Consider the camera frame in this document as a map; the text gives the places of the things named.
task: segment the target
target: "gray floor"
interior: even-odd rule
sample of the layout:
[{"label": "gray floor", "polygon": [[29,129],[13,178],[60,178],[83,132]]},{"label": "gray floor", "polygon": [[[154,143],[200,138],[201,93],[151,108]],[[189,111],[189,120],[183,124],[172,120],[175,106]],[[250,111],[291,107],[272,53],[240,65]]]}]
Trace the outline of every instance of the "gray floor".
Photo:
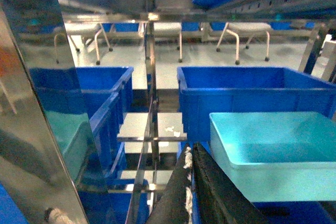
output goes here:
[{"label": "gray floor", "polygon": [[[266,45],[264,42],[253,41],[250,49],[240,46],[241,66],[286,66],[298,69],[303,52],[308,40],[290,38],[271,38],[270,61],[265,62]],[[161,43],[155,47],[157,88],[177,89],[176,68],[178,66],[234,66],[235,44],[224,41],[221,52],[216,52],[216,45],[208,44],[183,44],[183,63],[178,63],[179,52],[177,44]],[[76,53],[71,46],[71,51],[76,66],[95,66],[96,50],[91,44],[84,48],[81,44],[81,52]],[[100,44],[102,66],[133,66],[133,88],[146,89],[146,69],[144,64],[144,50],[140,41],[132,45],[113,45],[113,52],[108,52],[106,44]],[[328,60],[319,58],[314,68],[313,75],[321,77]]]}]

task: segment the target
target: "frayed white rope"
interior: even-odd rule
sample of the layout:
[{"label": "frayed white rope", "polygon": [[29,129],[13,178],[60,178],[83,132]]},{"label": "frayed white rope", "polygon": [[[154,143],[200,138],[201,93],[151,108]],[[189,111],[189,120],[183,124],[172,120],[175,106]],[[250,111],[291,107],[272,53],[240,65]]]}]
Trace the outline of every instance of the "frayed white rope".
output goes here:
[{"label": "frayed white rope", "polygon": [[193,194],[191,192],[190,187],[186,187],[186,201],[185,201],[185,209],[189,214],[189,222],[188,224],[192,224],[192,213],[193,213]]},{"label": "frayed white rope", "polygon": [[193,155],[191,154],[191,148],[187,147],[185,151],[185,165],[183,166],[184,169],[193,168]]},{"label": "frayed white rope", "polygon": [[[187,147],[185,150],[185,165],[184,169],[192,169],[193,168],[193,155],[191,153],[191,148]],[[188,174],[187,179],[191,182],[192,175],[191,172]],[[189,186],[186,187],[186,195],[185,195],[185,210],[189,214],[188,224],[192,224],[192,213],[193,213],[193,194],[191,192],[191,188]]]},{"label": "frayed white rope", "polygon": [[75,224],[60,209],[55,208],[50,212],[49,223],[51,224]]}]

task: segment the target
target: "stainless steel frame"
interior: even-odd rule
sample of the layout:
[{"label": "stainless steel frame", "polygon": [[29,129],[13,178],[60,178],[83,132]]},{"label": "stainless steel frame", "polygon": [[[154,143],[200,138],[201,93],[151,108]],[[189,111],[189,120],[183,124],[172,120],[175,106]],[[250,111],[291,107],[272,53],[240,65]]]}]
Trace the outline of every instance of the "stainless steel frame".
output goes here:
[{"label": "stainless steel frame", "polygon": [[[0,6],[1,80],[11,101],[11,109],[5,98],[0,102],[0,181],[30,223],[43,223],[47,209],[88,223],[79,188],[94,184],[99,195],[108,192],[100,165],[90,165],[98,154],[60,6],[57,0],[0,0]],[[86,179],[89,167],[95,174],[91,180]],[[111,215],[106,201],[102,218]],[[89,216],[95,204],[86,203]]]},{"label": "stainless steel frame", "polygon": [[[1,184],[29,223],[45,223],[50,208],[61,210],[73,223],[88,223],[2,9],[0,28],[0,79],[8,91],[0,101]],[[13,97],[11,107],[6,98]]]}]

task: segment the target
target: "white chair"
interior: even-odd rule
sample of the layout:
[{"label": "white chair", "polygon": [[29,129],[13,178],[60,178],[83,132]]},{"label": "white chair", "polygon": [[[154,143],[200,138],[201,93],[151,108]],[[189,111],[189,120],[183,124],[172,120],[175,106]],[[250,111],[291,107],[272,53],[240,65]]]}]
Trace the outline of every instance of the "white chair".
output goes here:
[{"label": "white chair", "polygon": [[156,38],[175,37],[179,38],[179,46],[177,50],[180,51],[179,62],[183,61],[182,58],[182,24],[181,23],[154,23],[154,35]]},{"label": "white chair", "polygon": [[267,23],[226,23],[223,29],[223,32],[220,36],[219,42],[216,47],[216,51],[220,52],[220,44],[222,42],[224,33],[231,34],[236,37],[236,65],[240,64],[239,60],[239,35],[238,34],[250,34],[247,43],[245,45],[246,49],[249,49],[249,44],[253,39],[256,33],[265,32],[267,36],[267,49],[266,49],[266,57],[265,61],[269,61],[269,31],[271,30],[271,26]]},{"label": "white chair", "polygon": [[106,32],[102,26],[102,24],[82,24],[82,23],[66,23],[65,29],[67,31],[67,35],[69,36],[70,41],[74,45],[76,52],[79,52],[80,49],[76,46],[74,40],[72,39],[73,35],[80,35],[82,37],[93,37],[94,43],[96,47],[97,61],[96,64],[100,65],[100,54],[98,47],[98,36],[103,33],[104,39],[109,47],[109,51],[112,52],[113,48],[111,47],[109,40],[107,38]]}]

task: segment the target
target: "blue bin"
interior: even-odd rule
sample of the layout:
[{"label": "blue bin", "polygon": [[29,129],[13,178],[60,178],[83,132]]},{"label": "blue bin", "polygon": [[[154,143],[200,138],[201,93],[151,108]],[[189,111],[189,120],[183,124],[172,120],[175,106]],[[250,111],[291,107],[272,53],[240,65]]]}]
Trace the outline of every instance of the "blue bin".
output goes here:
[{"label": "blue bin", "polygon": [[273,30],[293,30],[290,25],[292,22],[270,22],[269,23]]},{"label": "blue bin", "polygon": [[[111,185],[126,185],[134,184],[134,179],[115,179],[112,182],[108,183],[108,186]],[[113,210],[117,223],[124,224],[127,217],[128,207],[131,201],[132,194],[110,194],[112,200]],[[144,224],[149,216],[149,208],[147,205],[147,194],[141,194],[138,218],[136,224]]]},{"label": "blue bin", "polygon": [[189,141],[209,141],[212,112],[316,111],[332,118],[336,85],[279,67],[178,67]]},{"label": "blue bin", "polygon": [[99,100],[101,101],[106,98],[99,109],[90,116],[90,126],[101,166],[103,169],[108,169],[111,167],[119,147],[117,142],[117,135],[119,133],[118,94],[113,93],[109,96],[106,93],[95,93],[85,94],[85,97],[90,114],[99,105]]},{"label": "blue bin", "polygon": [[111,27],[112,27],[113,24],[111,24],[111,23],[104,23],[102,25],[103,25],[104,31],[108,33],[111,30]]},{"label": "blue bin", "polygon": [[313,29],[314,26],[315,26],[315,23],[314,23],[314,22],[307,22],[307,23],[306,23],[306,28],[307,28],[307,29]]},{"label": "blue bin", "polygon": [[320,203],[267,202],[254,203],[267,216],[271,224],[335,224]]},{"label": "blue bin", "polygon": [[118,33],[138,32],[139,23],[115,23],[114,27]]},{"label": "blue bin", "polygon": [[73,90],[79,88],[76,69],[32,68],[29,71],[34,86],[57,90]]},{"label": "blue bin", "polygon": [[223,31],[225,24],[224,22],[212,22],[210,26],[213,31]]},{"label": "blue bin", "polygon": [[[134,179],[116,179],[108,183],[113,185],[134,184]],[[121,194],[100,194],[80,191],[79,197],[90,224],[125,224],[132,192]],[[149,216],[147,194],[141,194],[138,218],[135,224],[145,224]]]},{"label": "blue bin", "polygon": [[12,198],[0,184],[0,223],[1,224],[28,224],[21,211],[17,208]]},{"label": "blue bin", "polygon": [[182,31],[198,31],[198,23],[182,22]]},{"label": "blue bin", "polygon": [[82,90],[119,94],[119,123],[122,124],[133,102],[132,67],[80,67],[77,75]]},{"label": "blue bin", "polygon": [[35,87],[35,91],[46,111],[64,114],[83,114],[86,112],[80,89],[59,90]]}]

